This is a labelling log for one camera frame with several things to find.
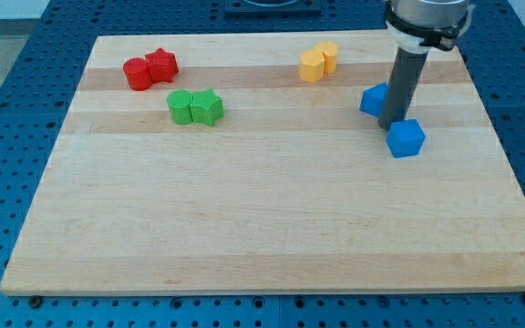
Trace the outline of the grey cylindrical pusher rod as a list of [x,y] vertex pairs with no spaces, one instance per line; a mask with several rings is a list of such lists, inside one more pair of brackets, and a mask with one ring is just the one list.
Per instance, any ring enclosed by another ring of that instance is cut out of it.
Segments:
[[387,82],[385,100],[378,125],[389,130],[391,125],[406,118],[418,80],[427,60],[427,52],[415,54],[399,48]]

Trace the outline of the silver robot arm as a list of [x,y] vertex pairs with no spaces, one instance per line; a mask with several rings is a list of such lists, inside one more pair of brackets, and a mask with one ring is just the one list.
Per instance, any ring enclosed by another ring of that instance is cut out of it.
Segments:
[[474,8],[469,0],[386,2],[386,30],[398,49],[378,118],[380,128],[389,130],[406,118],[429,51],[452,50],[468,31]]

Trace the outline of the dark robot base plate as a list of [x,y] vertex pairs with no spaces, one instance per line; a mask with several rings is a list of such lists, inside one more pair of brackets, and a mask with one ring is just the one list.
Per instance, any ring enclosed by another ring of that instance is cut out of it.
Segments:
[[321,0],[223,0],[225,15],[320,14]]

